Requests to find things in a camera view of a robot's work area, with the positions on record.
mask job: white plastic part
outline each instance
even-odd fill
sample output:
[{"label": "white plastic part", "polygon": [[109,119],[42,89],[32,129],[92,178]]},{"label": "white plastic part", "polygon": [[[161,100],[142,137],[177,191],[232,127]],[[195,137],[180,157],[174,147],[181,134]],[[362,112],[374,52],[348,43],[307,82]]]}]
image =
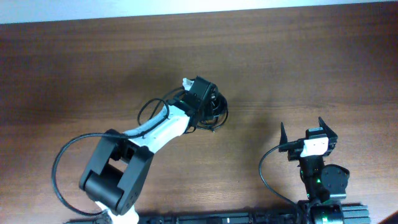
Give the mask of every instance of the white plastic part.
[{"label": "white plastic part", "polygon": [[328,150],[328,144],[328,137],[304,140],[304,148],[300,157],[323,155]]},{"label": "white plastic part", "polygon": [[[190,117],[188,117],[183,110],[178,109],[176,106],[169,106],[169,108],[170,114],[168,119],[163,121],[155,129],[143,137],[130,139],[130,141],[138,146],[147,146],[151,152],[156,153],[171,139],[182,135],[188,127]],[[124,133],[127,135],[134,135],[148,130],[161,119],[163,119],[166,113],[167,109],[164,106],[162,111],[154,118],[145,122],[138,128],[125,131]]]},{"label": "white plastic part", "polygon": [[184,87],[185,90],[189,91],[195,81],[191,81],[187,78],[182,79],[182,86]]},{"label": "white plastic part", "polygon": [[130,208],[124,215],[114,215],[111,210],[101,202],[95,202],[102,210],[107,210],[109,217],[112,219],[113,224],[136,224],[139,217],[134,206]]}]

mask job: wooden table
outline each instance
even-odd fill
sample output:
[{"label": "wooden table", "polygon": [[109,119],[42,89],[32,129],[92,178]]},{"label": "wooden table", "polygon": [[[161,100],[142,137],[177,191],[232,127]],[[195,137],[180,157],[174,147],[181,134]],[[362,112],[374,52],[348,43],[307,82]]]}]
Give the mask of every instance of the wooden table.
[{"label": "wooden table", "polygon": [[[216,133],[174,139],[153,160],[138,212],[283,207],[258,162],[322,116],[339,135],[326,163],[348,168],[345,202],[379,222],[398,208],[396,3],[0,25],[0,222],[78,217],[55,197],[50,170],[81,133],[137,126],[143,104],[197,75],[218,85],[230,117]],[[62,158],[71,204],[98,211],[78,180],[98,138]],[[306,198],[296,162],[274,153],[271,186]]]}]

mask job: brown tabletop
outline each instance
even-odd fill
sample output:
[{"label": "brown tabletop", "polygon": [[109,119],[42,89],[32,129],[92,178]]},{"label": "brown tabletop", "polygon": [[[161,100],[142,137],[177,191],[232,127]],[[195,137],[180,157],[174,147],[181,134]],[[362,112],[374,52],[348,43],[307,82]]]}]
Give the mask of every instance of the brown tabletop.
[{"label": "brown tabletop", "polygon": [[[0,25],[0,223],[79,217],[50,183],[60,147],[135,128],[147,100],[197,75],[218,85],[229,120],[155,155],[138,212],[286,206],[258,162],[281,121],[295,140],[322,116],[339,135],[326,164],[351,171],[345,202],[379,222],[398,209],[397,35],[396,3]],[[78,180],[97,142],[73,145],[58,170],[67,200],[91,212]],[[263,170],[293,201],[307,198],[297,164],[275,152]]]}]

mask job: white wall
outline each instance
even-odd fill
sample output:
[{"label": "white wall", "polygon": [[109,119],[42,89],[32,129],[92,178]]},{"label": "white wall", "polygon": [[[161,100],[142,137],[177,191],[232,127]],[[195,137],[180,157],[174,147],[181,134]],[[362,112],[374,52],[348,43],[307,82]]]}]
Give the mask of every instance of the white wall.
[{"label": "white wall", "polygon": [[0,0],[0,24],[386,0]]}]

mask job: robotic arm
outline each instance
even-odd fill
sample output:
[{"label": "robotic arm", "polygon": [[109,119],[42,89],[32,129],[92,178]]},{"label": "robotic arm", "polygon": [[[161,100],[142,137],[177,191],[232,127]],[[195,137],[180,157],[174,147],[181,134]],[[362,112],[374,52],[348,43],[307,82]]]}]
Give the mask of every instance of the robotic arm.
[{"label": "robotic arm", "polygon": [[[161,112],[138,128],[123,134],[113,129],[105,132],[79,182],[79,188],[104,213],[92,220],[69,223],[137,223],[134,204],[154,154],[173,138],[188,133],[190,128],[214,132],[224,124],[228,117],[227,102],[215,84],[201,77],[184,78],[183,89],[172,100],[165,102],[161,99],[166,103]],[[125,138],[112,138],[123,135]],[[122,172],[113,167],[109,164],[110,159],[121,159],[127,164],[126,170]]]}]

